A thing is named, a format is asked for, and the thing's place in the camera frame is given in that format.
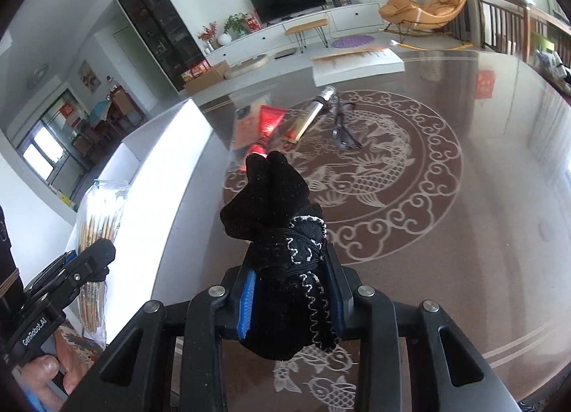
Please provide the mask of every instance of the ceiling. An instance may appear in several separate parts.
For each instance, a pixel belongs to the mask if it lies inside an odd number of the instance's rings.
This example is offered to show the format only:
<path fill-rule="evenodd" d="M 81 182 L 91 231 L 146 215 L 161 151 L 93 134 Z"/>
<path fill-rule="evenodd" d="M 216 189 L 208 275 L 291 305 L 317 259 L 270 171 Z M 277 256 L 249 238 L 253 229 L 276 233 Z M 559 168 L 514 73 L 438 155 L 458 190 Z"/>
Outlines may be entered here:
<path fill-rule="evenodd" d="M 12 44 L 0 55 L 0 129 L 54 76 L 65 81 L 82 43 L 105 17 L 113 0 L 25 0 L 10 23 Z M 42 64 L 50 67 L 33 90 L 26 79 Z"/>

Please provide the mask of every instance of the human hand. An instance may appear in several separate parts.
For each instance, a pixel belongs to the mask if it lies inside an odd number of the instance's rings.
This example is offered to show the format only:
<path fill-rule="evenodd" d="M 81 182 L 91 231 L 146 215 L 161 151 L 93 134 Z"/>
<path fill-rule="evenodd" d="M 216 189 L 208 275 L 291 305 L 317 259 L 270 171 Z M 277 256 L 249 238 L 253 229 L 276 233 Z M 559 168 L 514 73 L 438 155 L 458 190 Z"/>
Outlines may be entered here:
<path fill-rule="evenodd" d="M 73 392 L 79 381 L 89 370 L 87 364 L 79 360 L 59 330 L 54 332 L 54 338 L 57 359 L 50 355 L 44 355 L 22 367 L 22 377 L 28 387 L 38 396 L 45 407 L 52 411 L 59 410 L 63 403 L 47 385 L 58 374 L 59 366 L 63 366 L 66 370 L 64 389 L 67 394 Z"/>

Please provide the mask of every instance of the white tv cabinet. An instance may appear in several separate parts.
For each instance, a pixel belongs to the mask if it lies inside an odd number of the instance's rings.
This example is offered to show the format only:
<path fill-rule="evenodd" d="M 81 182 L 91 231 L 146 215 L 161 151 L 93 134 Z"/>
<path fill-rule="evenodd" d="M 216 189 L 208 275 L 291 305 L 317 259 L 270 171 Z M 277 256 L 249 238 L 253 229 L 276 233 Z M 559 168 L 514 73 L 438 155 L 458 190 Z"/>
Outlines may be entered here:
<path fill-rule="evenodd" d="M 324 27 L 323 30 L 329 43 L 345 35 L 376 32 L 379 27 L 383 25 L 383 20 L 379 15 L 378 3 L 364 3 L 340 6 L 339 8 L 329 8 L 304 14 L 294 19 L 288 19 L 278 24 L 265 27 L 261 31 L 240 37 L 229 45 L 221 46 L 209 55 L 206 55 L 206 59 L 212 66 L 224 60 L 231 66 L 252 56 L 261 55 L 263 53 L 275 55 L 288 48 L 295 48 L 297 42 L 294 37 L 285 35 L 286 29 L 325 17 L 329 20 L 329 25 Z M 319 41 L 315 30 L 307 31 L 305 33 L 305 39 L 308 44 Z"/>

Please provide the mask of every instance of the purple round rug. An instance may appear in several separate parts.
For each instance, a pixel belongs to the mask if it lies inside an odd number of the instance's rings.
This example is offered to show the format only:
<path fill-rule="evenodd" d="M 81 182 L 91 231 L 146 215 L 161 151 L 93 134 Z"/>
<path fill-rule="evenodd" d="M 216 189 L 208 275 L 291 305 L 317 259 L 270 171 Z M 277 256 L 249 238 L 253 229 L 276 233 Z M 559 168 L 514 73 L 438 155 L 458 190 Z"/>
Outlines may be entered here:
<path fill-rule="evenodd" d="M 341 37 L 335 40 L 331 46 L 333 48 L 353 48 L 354 46 L 367 45 L 371 43 L 375 38 L 370 35 L 347 35 L 347 37 Z"/>

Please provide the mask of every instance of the ceiling light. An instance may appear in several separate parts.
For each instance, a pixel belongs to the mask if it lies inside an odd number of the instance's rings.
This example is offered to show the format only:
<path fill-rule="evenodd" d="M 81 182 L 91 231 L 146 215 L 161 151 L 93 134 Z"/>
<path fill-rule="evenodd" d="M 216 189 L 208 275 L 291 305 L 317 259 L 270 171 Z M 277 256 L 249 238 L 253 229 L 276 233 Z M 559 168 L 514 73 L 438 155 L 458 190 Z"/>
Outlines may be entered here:
<path fill-rule="evenodd" d="M 43 79 L 47 74 L 47 70 L 49 68 L 50 67 L 47 64 L 42 64 L 38 69 L 33 71 L 26 81 L 26 86 L 31 90 L 36 85 L 38 85 L 39 81 L 41 81 L 41 79 Z"/>

